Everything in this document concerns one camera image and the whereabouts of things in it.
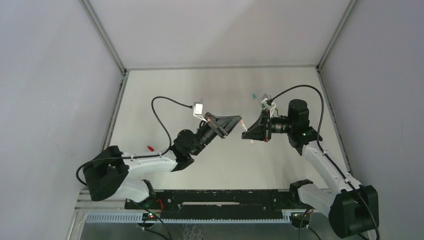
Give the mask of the white teal marker pen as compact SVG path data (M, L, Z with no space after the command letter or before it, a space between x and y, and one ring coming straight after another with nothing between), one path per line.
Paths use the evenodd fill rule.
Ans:
M256 96L256 94L252 94L252 97L253 97L253 99L255 100L255 102L257 103L257 104L260 104L260 101L258 100L258 98L257 98L257 96Z

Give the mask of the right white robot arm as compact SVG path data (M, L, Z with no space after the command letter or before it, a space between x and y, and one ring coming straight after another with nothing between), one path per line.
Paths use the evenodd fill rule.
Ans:
M363 185L332 159L322 137L310 125L308 104L304 100L291 100L286 116L273 117L270 110L263 109L258 120L241 137L269 142L273 134L286 134L289 144L328 186L328 190L323 190L309 179L293 182L289 190L296 201L325 215L339 238L378 230L377 190L372 185Z

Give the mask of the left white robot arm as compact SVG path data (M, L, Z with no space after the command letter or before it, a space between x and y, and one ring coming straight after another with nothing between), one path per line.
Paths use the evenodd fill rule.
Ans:
M242 120L239 115L204 115L205 123L192 132L181 130L169 150L151 153L123 152L118 146L107 147L92 160L84 163L82 171L90 199L94 202L110 198L146 203L156 197L146 173L177 172L186 169L216 137L225 139Z

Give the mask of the orange pen cap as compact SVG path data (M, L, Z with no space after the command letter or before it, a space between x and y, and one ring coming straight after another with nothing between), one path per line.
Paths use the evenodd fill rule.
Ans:
M241 121L240 121L240 124L241 124L241 126L242 126L242 128L243 128L243 131L244 131L244 132L246 132L246 131L247 131L247 127L246 127L246 125L245 125L244 121L243 121L243 120L241 120Z

